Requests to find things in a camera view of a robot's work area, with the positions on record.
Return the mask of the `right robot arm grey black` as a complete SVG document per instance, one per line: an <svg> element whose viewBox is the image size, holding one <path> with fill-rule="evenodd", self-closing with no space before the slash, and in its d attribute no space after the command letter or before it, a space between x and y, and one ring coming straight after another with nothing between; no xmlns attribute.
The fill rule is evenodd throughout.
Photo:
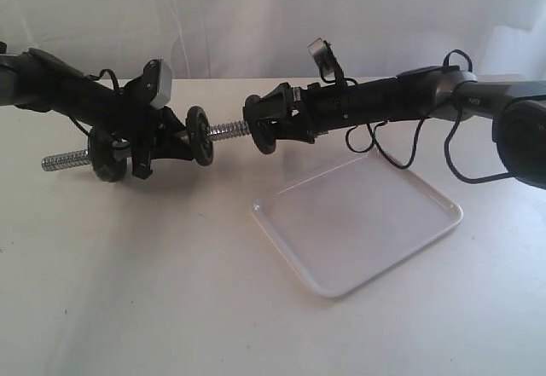
<svg viewBox="0 0 546 376"><path fill-rule="evenodd" d="M491 121L491 139L505 170L471 177L459 171L450 144L460 124L472 117ZM545 187L545 83L479 81L458 66L432 66L391 78L353 84L335 80L305 88L279 84L245 101L243 118L258 150L273 153L279 140L314 143L331 130L359 125L426 119L452 122L444 158L452 174L467 184L513 178Z"/></svg>

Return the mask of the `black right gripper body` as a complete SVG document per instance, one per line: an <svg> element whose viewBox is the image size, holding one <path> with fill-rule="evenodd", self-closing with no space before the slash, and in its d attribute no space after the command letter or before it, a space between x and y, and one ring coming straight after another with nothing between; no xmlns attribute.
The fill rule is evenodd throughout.
<svg viewBox="0 0 546 376"><path fill-rule="evenodd" d="M367 83L293 89L299 113L293 117L296 137L316 137L331 130L392 120L401 111L401 82L383 78Z"/></svg>

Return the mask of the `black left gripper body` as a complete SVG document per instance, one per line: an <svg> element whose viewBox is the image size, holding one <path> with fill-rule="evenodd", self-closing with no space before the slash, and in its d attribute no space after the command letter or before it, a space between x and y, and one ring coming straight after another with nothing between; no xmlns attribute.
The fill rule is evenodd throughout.
<svg viewBox="0 0 546 376"><path fill-rule="evenodd" d="M157 143L160 110L140 95L141 76L118 88L108 88L89 77L63 76L53 82L53 110L80 126L104 130L131 146Z"/></svg>

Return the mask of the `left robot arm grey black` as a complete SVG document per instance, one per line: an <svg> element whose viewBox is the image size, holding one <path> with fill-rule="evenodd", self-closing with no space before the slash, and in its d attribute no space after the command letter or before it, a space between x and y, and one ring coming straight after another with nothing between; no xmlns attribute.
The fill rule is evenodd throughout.
<svg viewBox="0 0 546 376"><path fill-rule="evenodd" d="M206 115L191 107L182 123L167 105L171 83L171 69L161 59L121 85L109 68L86 75L41 49L1 53L2 105L54 111L79 129L88 125L86 154L104 182L120 181L126 172L146 179L155 159L211 163Z"/></svg>

